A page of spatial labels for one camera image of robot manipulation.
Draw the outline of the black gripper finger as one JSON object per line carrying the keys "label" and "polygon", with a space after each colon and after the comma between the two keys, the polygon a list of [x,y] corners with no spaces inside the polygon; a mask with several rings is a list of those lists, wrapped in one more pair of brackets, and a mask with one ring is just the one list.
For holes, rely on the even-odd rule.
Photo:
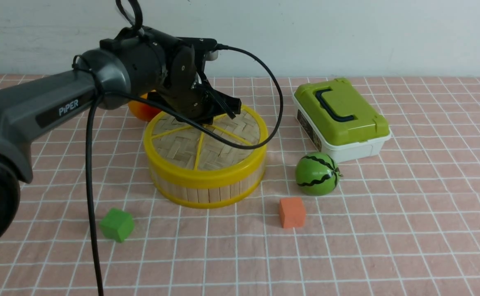
{"label": "black gripper finger", "polygon": [[199,117],[200,125],[212,125],[214,123],[215,116],[201,116]]}

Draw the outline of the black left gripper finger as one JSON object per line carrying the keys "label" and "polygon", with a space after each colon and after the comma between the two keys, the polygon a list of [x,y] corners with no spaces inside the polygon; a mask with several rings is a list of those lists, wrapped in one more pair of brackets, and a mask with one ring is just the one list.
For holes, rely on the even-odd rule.
{"label": "black left gripper finger", "polygon": [[210,88],[206,90],[210,100],[210,115],[213,117],[227,115],[229,118],[236,118],[242,110],[242,102],[236,97],[229,96],[223,92]]}

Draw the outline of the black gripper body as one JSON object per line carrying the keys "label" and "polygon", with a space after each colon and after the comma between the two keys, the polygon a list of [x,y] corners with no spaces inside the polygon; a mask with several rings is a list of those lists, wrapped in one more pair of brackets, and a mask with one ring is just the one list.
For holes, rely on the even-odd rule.
{"label": "black gripper body", "polygon": [[197,60],[193,46],[181,45],[174,49],[168,54],[165,81],[149,92],[147,99],[196,123],[201,116],[211,116],[206,93],[211,86],[200,76],[205,63]]}

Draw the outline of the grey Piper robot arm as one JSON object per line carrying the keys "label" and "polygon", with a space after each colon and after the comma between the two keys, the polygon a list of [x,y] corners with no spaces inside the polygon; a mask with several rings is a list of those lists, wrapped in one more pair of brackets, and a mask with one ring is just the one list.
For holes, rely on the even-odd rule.
{"label": "grey Piper robot arm", "polygon": [[18,211],[19,182],[32,182],[32,142],[89,109],[102,91],[146,95],[199,124],[240,114],[241,101],[204,77],[218,49],[215,39],[124,28],[75,58],[69,71],[1,89],[0,237]]}

